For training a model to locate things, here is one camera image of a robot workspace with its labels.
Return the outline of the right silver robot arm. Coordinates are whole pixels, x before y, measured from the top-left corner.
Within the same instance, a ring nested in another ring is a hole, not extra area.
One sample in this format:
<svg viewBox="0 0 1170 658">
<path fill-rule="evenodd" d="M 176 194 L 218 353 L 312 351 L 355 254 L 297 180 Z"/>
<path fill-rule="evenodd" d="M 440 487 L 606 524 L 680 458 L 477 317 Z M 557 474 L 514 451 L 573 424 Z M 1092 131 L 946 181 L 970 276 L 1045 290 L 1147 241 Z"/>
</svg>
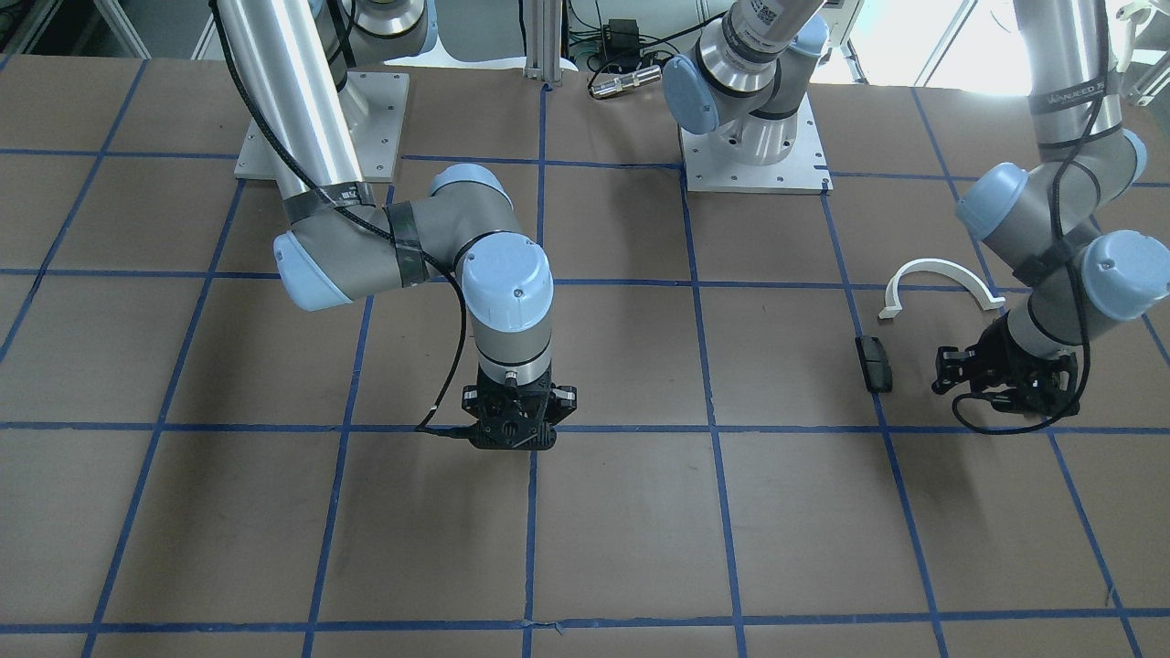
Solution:
<svg viewBox="0 0 1170 658">
<path fill-rule="evenodd" d="M 578 400 L 552 378 L 553 274 L 496 176 L 456 164 L 425 198 L 378 206 L 311 5 L 213 1 L 209 12 L 230 78 L 277 157 L 290 228 L 274 258 L 292 303 L 322 311 L 442 276 L 479 371 L 461 399 L 473 424 L 440 436 L 482 450 L 552 447 Z"/>
</svg>

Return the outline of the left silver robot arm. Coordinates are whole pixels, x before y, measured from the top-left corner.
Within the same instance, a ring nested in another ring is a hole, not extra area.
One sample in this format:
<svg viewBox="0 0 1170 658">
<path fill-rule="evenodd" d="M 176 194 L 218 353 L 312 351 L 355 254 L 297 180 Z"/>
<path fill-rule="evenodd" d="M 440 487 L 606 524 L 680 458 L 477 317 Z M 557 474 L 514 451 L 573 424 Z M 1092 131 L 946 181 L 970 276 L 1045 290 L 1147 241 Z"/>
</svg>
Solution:
<svg viewBox="0 0 1170 658">
<path fill-rule="evenodd" d="M 736 1 L 665 63 L 665 100 L 682 130 L 789 123 L 828 26 L 819 1 Z M 965 384 L 968 400 L 1057 420 L 1078 413 L 1090 342 L 1166 297 L 1166 246 L 1136 229 L 1090 224 L 1145 167 L 1122 125 L 1120 62 L 1103 1 L 1016 1 L 1028 54 L 1028 115 L 1040 163 L 1002 163 L 962 196 L 956 214 L 1028 297 L 966 348 L 941 347 L 932 392 Z"/>
</svg>

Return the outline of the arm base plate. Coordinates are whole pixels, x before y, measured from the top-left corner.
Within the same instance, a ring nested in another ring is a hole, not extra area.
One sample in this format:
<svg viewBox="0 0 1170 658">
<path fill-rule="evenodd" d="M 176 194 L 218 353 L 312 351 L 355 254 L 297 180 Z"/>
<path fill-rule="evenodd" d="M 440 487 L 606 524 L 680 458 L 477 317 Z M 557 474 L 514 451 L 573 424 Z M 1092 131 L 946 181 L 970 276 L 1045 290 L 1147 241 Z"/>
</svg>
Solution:
<svg viewBox="0 0 1170 658">
<path fill-rule="evenodd" d="M 307 101 L 278 92 L 261 108 L 277 110 L 271 130 L 314 181 L 391 183 L 407 92 L 402 71 L 347 71 L 340 92 L 314 92 Z"/>
<path fill-rule="evenodd" d="M 702 136 L 680 129 L 677 139 L 694 192 L 819 196 L 835 189 L 808 96 L 787 118 L 748 115 Z"/>
</svg>

